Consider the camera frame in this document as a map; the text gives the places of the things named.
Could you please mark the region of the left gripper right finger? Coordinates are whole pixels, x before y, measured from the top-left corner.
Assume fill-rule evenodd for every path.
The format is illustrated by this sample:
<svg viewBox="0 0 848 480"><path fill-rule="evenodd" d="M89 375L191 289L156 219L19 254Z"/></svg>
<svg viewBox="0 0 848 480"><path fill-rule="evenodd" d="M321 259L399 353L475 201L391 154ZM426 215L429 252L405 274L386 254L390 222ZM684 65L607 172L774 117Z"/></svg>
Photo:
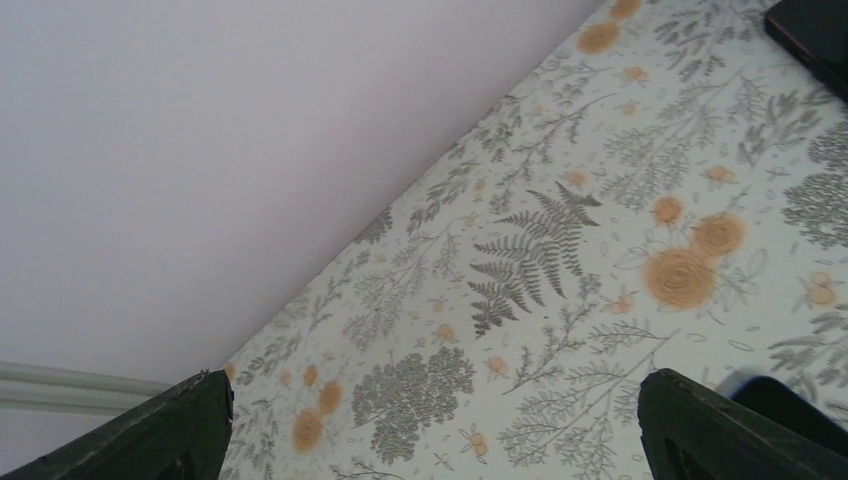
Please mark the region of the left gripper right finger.
<svg viewBox="0 0 848 480"><path fill-rule="evenodd" d="M637 416L653 478L846 478L847 456L736 403L730 393L668 368L641 382Z"/></svg>

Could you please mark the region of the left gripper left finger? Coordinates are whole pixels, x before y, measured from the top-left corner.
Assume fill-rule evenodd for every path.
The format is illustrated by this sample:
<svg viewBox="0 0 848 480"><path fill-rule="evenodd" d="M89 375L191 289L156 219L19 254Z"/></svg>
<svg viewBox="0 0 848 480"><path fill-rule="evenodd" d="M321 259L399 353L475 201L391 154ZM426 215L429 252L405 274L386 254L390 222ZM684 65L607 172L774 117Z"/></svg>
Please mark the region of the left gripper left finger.
<svg viewBox="0 0 848 480"><path fill-rule="evenodd" d="M216 479L232 435L234 393L202 371L3 479Z"/></svg>

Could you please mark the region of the black smartphone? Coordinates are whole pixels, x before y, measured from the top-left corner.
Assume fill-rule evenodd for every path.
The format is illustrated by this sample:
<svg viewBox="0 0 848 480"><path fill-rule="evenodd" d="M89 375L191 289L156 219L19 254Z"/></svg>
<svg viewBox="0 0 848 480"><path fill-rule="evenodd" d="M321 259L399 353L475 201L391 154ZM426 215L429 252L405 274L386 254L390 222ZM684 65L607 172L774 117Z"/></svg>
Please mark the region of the black smartphone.
<svg viewBox="0 0 848 480"><path fill-rule="evenodd" d="M821 447L847 456L847 431L772 377L747 379L729 398Z"/></svg>

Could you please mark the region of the black phone-shaped object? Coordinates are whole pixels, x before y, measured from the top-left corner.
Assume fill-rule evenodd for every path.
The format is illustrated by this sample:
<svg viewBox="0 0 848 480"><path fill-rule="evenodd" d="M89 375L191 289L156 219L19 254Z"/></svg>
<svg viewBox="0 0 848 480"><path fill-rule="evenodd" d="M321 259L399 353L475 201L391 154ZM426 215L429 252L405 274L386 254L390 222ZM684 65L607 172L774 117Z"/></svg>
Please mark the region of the black phone-shaped object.
<svg viewBox="0 0 848 480"><path fill-rule="evenodd" d="M783 0L764 14L767 35L847 103L847 0Z"/></svg>

